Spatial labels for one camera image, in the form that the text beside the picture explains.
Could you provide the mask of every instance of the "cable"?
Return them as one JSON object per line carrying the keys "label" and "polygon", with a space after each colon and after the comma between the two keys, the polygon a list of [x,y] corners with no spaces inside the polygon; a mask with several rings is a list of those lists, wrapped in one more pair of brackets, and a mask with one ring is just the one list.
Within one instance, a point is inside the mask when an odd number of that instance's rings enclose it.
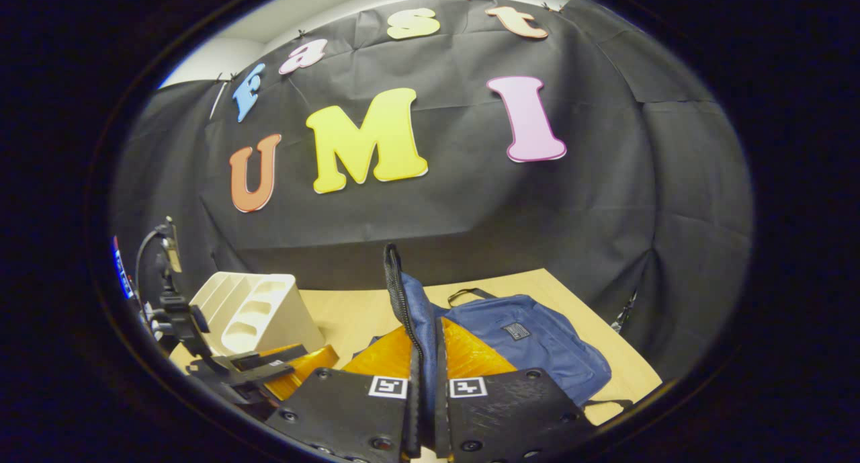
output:
{"label": "cable", "polygon": [[144,307],[144,301],[140,297],[140,280],[138,277],[140,274],[140,258],[142,257],[142,255],[144,255],[144,249],[146,249],[146,246],[157,235],[159,235],[159,232],[156,230],[152,230],[150,231],[150,234],[148,234],[144,238],[144,240],[140,244],[140,248],[138,248],[138,257],[137,259],[135,259],[134,262],[134,294],[138,299],[138,305],[140,306],[140,315],[144,317],[144,324],[146,325],[147,331],[150,332],[150,335],[152,335],[153,338],[156,337],[156,333],[153,331],[153,326],[150,325],[150,321],[146,319],[146,308]]}

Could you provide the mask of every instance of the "letter m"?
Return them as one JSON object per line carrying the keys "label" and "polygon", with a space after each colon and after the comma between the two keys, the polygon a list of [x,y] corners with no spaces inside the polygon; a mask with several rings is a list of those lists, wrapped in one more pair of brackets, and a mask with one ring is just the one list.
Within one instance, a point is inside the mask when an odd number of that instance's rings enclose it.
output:
{"label": "letter m", "polygon": [[314,191],[331,193],[343,190],[347,185],[347,176],[338,171],[335,156],[340,157],[353,180],[363,184],[368,178],[374,148],[379,154],[374,176],[379,181],[426,174],[427,161],[418,155],[412,136],[409,107],[414,99],[415,90],[412,89],[391,89],[379,93],[371,101],[361,128],[356,127],[337,106],[311,114],[307,126],[314,130],[316,137]]}

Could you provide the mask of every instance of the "wooden table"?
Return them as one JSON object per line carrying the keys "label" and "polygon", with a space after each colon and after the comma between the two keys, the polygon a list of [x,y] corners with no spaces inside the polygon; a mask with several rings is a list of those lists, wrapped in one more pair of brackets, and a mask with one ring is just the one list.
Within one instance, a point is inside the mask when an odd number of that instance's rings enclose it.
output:
{"label": "wooden table", "polygon": [[[523,273],[500,276],[475,282],[427,286],[427,297],[438,306],[448,308],[448,296],[461,288],[481,288],[497,297],[516,294],[530,295],[544,306],[568,317],[583,341],[600,351],[609,362],[611,380],[593,399],[630,399],[633,402],[660,386],[660,376],[645,359],[620,335],[615,334],[583,301],[561,282],[541,268]],[[300,290],[311,317],[322,331],[326,343],[341,356],[335,368],[343,367],[353,353],[365,349],[374,335],[384,335],[400,323],[391,312],[386,290],[323,291]],[[456,304],[475,300],[471,294],[457,298]],[[181,345],[170,355],[182,370],[191,356]],[[594,405],[586,408],[586,416],[594,424],[604,423],[621,411],[618,405]]]}

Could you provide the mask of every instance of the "orange foam pad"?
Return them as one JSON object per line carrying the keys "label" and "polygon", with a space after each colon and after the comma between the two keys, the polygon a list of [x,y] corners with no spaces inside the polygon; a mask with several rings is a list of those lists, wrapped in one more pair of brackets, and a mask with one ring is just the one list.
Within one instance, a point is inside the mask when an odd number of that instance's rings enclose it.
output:
{"label": "orange foam pad", "polygon": [[[260,355],[269,355],[270,353],[284,349],[286,349],[286,347],[261,352]],[[305,355],[289,361],[289,365],[295,369],[293,372],[276,378],[275,380],[270,380],[264,384],[264,386],[266,386],[266,389],[270,390],[271,394],[276,396],[276,398],[286,401],[286,399],[288,399],[289,396],[292,396],[292,393],[301,386],[305,378],[307,378],[311,372],[314,372],[314,369],[331,368],[335,365],[335,362],[337,362],[338,359],[339,357],[337,356],[337,353],[335,353],[334,347],[331,347],[331,345],[327,345],[322,349],[314,350],[311,353],[305,353]]]}
{"label": "orange foam pad", "polygon": [[[513,365],[481,339],[442,317],[448,378],[463,378],[515,371]],[[344,371],[357,374],[409,378],[412,341],[400,326],[359,353]]]}

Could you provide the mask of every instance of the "pink letter i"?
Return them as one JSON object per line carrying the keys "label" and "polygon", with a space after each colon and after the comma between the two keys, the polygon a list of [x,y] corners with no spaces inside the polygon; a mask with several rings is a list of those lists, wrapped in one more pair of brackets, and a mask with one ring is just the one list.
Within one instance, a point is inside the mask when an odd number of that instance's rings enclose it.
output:
{"label": "pink letter i", "polygon": [[543,81],[535,77],[498,77],[486,86],[501,95],[508,120],[511,121],[513,142],[507,156],[516,163],[549,161],[563,157],[567,145],[553,135],[538,89]]}

